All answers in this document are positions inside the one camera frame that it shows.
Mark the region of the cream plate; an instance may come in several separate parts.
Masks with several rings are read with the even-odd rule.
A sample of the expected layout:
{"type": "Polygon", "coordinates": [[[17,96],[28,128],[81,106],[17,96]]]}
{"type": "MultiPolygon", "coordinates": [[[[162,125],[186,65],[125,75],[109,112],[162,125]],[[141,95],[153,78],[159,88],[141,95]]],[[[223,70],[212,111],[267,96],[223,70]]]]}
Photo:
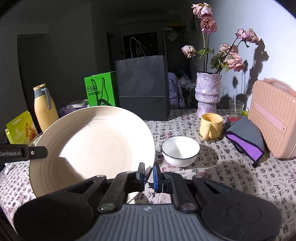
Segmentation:
{"type": "Polygon", "coordinates": [[[44,159],[30,162],[30,182],[36,197],[74,185],[96,175],[112,179],[151,167],[156,157],[154,138],[136,114],[114,106],[74,111],[53,123],[36,145],[44,159]]]}

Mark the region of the crumpled white tissue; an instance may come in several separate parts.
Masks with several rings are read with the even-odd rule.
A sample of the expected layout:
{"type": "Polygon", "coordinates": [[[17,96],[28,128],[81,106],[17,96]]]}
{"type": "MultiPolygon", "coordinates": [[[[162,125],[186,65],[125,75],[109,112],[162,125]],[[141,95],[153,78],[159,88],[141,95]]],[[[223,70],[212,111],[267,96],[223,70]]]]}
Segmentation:
{"type": "Polygon", "coordinates": [[[14,167],[15,167],[15,163],[11,162],[11,163],[5,163],[4,164],[4,174],[7,175],[14,167]]]}

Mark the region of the yellow-green snack box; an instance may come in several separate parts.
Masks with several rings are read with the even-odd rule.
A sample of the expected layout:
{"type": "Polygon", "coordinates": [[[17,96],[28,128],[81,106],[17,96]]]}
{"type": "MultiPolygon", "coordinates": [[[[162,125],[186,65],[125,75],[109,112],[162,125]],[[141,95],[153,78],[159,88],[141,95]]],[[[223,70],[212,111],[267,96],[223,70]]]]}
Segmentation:
{"type": "Polygon", "coordinates": [[[24,111],[6,124],[6,136],[10,144],[29,145],[38,135],[31,114],[24,111]]]}

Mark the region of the small white bowl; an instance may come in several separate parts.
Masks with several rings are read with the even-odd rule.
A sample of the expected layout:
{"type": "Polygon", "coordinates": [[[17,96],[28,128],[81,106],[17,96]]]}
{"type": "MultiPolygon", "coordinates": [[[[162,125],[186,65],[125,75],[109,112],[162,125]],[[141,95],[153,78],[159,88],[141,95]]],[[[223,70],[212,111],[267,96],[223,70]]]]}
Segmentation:
{"type": "Polygon", "coordinates": [[[193,138],[177,136],[164,140],[161,149],[167,163],[175,167],[187,167],[196,161],[201,147],[193,138]]]}

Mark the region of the calligraphy tablecloth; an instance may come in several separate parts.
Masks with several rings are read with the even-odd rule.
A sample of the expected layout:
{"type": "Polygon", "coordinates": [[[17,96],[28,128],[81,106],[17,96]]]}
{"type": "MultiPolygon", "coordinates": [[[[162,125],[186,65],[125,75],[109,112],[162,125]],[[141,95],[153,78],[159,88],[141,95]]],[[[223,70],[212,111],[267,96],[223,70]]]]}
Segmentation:
{"type": "MultiPolygon", "coordinates": [[[[240,154],[227,138],[221,136],[219,140],[202,140],[199,135],[200,119],[195,110],[173,110],[168,121],[146,121],[146,124],[154,137],[156,162],[162,172],[177,172],[185,179],[191,179],[195,174],[208,177],[270,201],[280,210],[283,218],[276,240],[295,240],[295,158],[282,161],[266,152],[254,169],[253,161],[240,154]],[[176,168],[164,160],[161,144],[173,136],[188,136],[200,143],[201,152],[194,164],[176,168]]],[[[152,181],[150,176],[145,192],[139,193],[130,204],[170,202],[168,194],[156,194],[149,187],[152,181]]],[[[1,211],[8,224],[13,226],[15,211],[33,198],[29,161],[16,163],[7,175],[1,171],[1,211]]]]}

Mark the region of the yellow thermos jug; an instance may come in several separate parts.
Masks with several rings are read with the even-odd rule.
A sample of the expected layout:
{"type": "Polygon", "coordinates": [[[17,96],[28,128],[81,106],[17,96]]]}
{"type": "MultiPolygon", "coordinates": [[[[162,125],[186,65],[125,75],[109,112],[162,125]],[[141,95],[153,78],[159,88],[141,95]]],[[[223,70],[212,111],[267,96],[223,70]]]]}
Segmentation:
{"type": "Polygon", "coordinates": [[[33,88],[34,90],[34,110],[42,132],[45,132],[59,115],[46,84],[41,84],[33,88]]]}

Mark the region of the purple tissue pack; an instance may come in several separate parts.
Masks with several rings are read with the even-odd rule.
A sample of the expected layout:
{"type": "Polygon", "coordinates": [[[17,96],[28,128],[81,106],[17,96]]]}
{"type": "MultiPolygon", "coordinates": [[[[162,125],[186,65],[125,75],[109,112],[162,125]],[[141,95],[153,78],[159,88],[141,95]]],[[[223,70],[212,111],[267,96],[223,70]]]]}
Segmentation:
{"type": "Polygon", "coordinates": [[[80,109],[83,109],[83,108],[87,108],[87,106],[83,106],[83,107],[79,107],[79,108],[67,108],[67,107],[64,107],[64,108],[61,108],[59,110],[59,116],[60,117],[63,117],[69,113],[72,113],[74,111],[77,111],[77,110],[80,110],[80,109]]]}

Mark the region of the yellow mug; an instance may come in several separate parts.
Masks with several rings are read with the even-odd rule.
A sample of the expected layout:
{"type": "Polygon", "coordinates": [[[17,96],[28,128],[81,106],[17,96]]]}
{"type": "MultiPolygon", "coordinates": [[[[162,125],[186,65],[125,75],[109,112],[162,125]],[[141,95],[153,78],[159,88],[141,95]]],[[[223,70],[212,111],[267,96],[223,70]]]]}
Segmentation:
{"type": "Polygon", "coordinates": [[[223,118],[215,113],[205,113],[201,116],[200,135],[203,140],[214,140],[222,134],[223,118]]]}

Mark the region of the small white box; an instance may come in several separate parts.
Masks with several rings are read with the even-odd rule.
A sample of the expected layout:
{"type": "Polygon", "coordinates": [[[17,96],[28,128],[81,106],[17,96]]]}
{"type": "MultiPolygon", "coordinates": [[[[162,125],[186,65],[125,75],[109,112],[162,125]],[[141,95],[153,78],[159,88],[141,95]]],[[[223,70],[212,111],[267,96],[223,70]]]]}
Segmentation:
{"type": "Polygon", "coordinates": [[[76,100],[66,105],[67,108],[82,108],[85,106],[88,106],[88,99],[76,100]]]}

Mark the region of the black paper bag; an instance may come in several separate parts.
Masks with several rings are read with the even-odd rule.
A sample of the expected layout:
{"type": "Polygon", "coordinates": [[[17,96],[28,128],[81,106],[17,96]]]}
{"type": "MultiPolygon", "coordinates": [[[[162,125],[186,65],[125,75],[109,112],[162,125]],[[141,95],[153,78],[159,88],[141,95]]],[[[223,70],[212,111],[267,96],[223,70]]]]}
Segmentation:
{"type": "Polygon", "coordinates": [[[146,121],[166,121],[170,114],[166,55],[147,56],[143,44],[131,37],[143,56],[115,62],[119,105],[146,121]]]}

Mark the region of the green paper bag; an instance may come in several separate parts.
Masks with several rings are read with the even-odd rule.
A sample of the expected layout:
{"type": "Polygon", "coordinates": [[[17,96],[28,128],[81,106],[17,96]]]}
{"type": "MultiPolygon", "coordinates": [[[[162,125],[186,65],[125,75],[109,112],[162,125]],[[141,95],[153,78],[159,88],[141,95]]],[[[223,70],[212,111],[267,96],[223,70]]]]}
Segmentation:
{"type": "Polygon", "coordinates": [[[116,72],[84,78],[89,106],[119,106],[116,72]]]}

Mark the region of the purple ceramic vase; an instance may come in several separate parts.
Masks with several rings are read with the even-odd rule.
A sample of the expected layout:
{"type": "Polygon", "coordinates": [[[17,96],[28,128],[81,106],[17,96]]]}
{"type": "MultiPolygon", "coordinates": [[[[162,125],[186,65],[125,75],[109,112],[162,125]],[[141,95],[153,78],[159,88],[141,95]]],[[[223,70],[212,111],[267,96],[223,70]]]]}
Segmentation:
{"type": "Polygon", "coordinates": [[[195,99],[198,102],[197,116],[205,113],[216,113],[217,103],[220,102],[221,75],[197,72],[195,99]]]}

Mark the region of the clear glass cup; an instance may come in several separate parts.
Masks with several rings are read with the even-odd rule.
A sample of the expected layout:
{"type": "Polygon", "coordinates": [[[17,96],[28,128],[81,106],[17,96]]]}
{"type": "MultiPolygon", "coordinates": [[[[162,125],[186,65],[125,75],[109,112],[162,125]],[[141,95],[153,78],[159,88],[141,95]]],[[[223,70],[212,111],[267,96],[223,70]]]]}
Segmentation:
{"type": "Polygon", "coordinates": [[[232,118],[241,117],[244,108],[244,102],[236,99],[229,100],[229,116],[232,118]]]}

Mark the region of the pink small suitcase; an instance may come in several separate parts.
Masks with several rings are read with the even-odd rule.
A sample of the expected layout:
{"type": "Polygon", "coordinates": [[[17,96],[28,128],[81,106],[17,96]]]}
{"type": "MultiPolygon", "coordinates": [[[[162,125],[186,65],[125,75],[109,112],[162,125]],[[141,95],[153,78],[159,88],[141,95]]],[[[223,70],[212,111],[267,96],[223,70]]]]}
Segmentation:
{"type": "Polygon", "coordinates": [[[273,78],[255,81],[248,118],[275,158],[295,157],[295,91],[289,85],[273,78]]]}

